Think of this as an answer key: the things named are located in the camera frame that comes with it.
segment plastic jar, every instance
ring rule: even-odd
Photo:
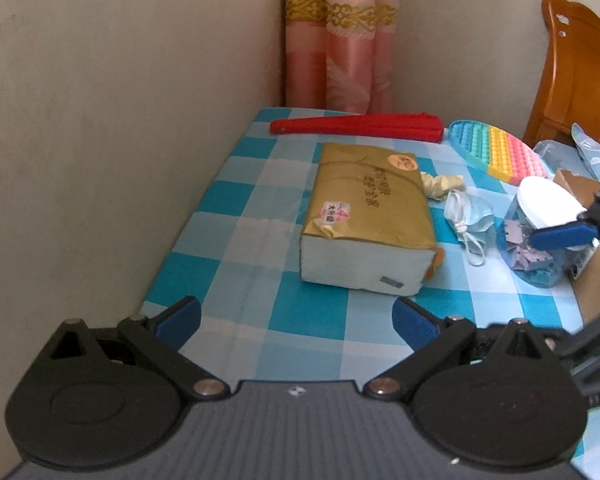
[[[588,246],[537,251],[528,243],[530,234],[534,229],[573,222],[584,210],[574,196],[550,180],[526,177],[504,220],[496,226],[496,243],[504,261],[530,285],[554,286]]]

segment curtain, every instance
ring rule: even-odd
[[[392,108],[398,0],[286,0],[286,104],[344,112]]]

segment table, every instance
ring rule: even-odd
[[[142,313],[154,316],[191,294],[203,321],[181,352],[223,378],[355,379],[360,386],[411,353],[394,332],[395,296],[302,282],[299,237],[324,142],[371,144],[416,155],[421,171],[461,174],[466,190],[502,218],[516,187],[472,168],[443,140],[300,134],[272,136],[274,119],[337,115],[265,108],[229,156],[156,276]],[[571,285],[535,288],[506,266],[493,240],[485,264],[472,267],[430,201],[443,265],[414,297],[439,317],[459,314],[478,326],[526,317],[536,325],[582,326]],[[589,414],[574,465],[600,479],[600,408]]]

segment wooden headboard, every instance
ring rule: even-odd
[[[549,48],[540,88],[523,140],[573,144],[578,123],[600,142],[600,18],[588,7],[567,0],[543,0]]]

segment blue disposable mask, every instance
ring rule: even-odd
[[[452,189],[446,198],[444,215],[458,240],[466,247],[469,263],[481,266],[487,231],[493,225],[491,205],[479,196]]]

